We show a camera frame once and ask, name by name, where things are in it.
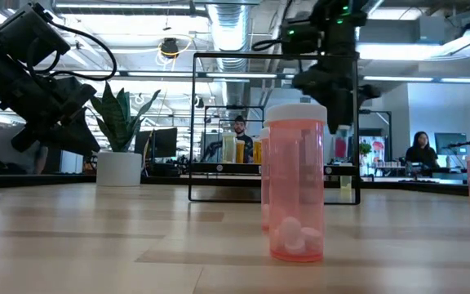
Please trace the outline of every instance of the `man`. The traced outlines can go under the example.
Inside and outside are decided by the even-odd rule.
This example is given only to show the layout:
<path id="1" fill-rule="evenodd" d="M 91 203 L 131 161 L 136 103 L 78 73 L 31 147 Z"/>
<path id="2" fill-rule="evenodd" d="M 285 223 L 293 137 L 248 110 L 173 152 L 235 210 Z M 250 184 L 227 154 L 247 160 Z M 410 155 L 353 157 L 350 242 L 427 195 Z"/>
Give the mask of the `man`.
<path id="1" fill-rule="evenodd" d="M 235 123 L 233 124 L 233 130 L 237 134 L 237 140 L 243 140 L 244 144 L 244 163 L 253 162 L 253 140 L 246 136 L 244 133 L 246 131 L 246 120 L 239 115 L 235 118 Z"/>

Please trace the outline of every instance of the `white pill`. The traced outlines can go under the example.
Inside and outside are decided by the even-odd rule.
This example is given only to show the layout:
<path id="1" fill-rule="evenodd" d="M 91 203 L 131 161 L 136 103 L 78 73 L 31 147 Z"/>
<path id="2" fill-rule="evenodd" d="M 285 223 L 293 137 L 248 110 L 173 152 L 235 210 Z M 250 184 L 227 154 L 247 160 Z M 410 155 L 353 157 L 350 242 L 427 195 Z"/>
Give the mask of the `white pill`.
<path id="1" fill-rule="evenodd" d="M 300 229 L 302 229 L 300 221 L 293 216 L 288 216 L 282 220 L 279 233 L 286 242 L 291 243 L 300 237 Z"/>
<path id="2" fill-rule="evenodd" d="M 306 249 L 310 251 L 320 251 L 322 248 L 322 233 L 314 228 L 302 228 L 302 237 L 306 241 Z"/>
<path id="3" fill-rule="evenodd" d="M 306 252 L 306 242 L 302 238 L 296 239 L 293 243 L 284 244 L 286 252 L 291 255 L 300 255 Z"/>
<path id="4" fill-rule="evenodd" d="M 300 230 L 306 241 L 320 241 L 322 233 L 314 228 L 305 227 Z"/>

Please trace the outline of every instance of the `exposed ductwork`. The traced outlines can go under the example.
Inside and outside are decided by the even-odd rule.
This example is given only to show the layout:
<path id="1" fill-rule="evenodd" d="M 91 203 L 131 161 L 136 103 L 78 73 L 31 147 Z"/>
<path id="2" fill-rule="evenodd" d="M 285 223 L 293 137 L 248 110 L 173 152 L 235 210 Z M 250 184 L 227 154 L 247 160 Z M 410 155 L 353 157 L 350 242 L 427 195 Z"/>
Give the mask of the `exposed ductwork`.
<path id="1" fill-rule="evenodd" d="M 211 21 L 211 34 L 217 51 L 247 51 L 250 47 L 249 19 L 250 6 L 239 4 L 210 4 L 197 7 L 192 15 L 190 9 L 183 5 L 145 5 L 131 8 L 121 5 L 100 5 L 87 7 L 84 2 L 58 0 L 54 11 L 60 14 L 124 14 L 152 16 L 198 16 Z M 248 60 L 242 58 L 219 58 L 217 66 L 222 72 L 245 72 Z M 223 100 L 225 105 L 249 104 L 248 82 L 224 82 Z"/>
<path id="2" fill-rule="evenodd" d="M 250 7 L 237 4 L 211 4 L 207 7 L 211 18 L 211 34 L 217 51 L 247 51 Z M 248 60 L 219 58 L 217 66 L 222 72 L 245 72 Z M 223 99 L 226 105 L 249 105 L 248 82 L 224 82 Z"/>

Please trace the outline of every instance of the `wooden tabletop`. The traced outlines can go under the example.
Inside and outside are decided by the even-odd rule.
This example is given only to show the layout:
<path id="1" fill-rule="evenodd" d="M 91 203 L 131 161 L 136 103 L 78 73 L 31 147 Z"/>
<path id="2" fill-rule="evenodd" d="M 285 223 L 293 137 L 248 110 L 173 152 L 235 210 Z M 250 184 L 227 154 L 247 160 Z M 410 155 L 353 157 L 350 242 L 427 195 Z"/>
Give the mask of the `wooden tabletop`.
<path id="1" fill-rule="evenodd" d="M 0 189 L 0 294 L 470 294 L 467 198 L 365 190 L 325 208 L 325 260 L 296 264 L 269 257 L 259 204 L 187 192 Z"/>

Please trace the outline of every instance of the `white bottle cap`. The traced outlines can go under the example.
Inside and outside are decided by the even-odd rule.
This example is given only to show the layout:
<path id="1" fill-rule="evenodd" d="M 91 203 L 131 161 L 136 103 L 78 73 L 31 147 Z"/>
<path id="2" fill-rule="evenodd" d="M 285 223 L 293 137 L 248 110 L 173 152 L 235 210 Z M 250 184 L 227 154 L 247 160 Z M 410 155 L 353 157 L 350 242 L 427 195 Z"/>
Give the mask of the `white bottle cap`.
<path id="1" fill-rule="evenodd" d="M 276 105 L 268 109 L 267 118 L 266 122 L 268 123 L 291 119 L 312 119 L 326 122 L 327 109 L 322 105 L 306 103 Z"/>
<path id="2" fill-rule="evenodd" d="M 269 138 L 269 127 L 265 127 L 260 130 L 260 139 L 268 139 Z"/>

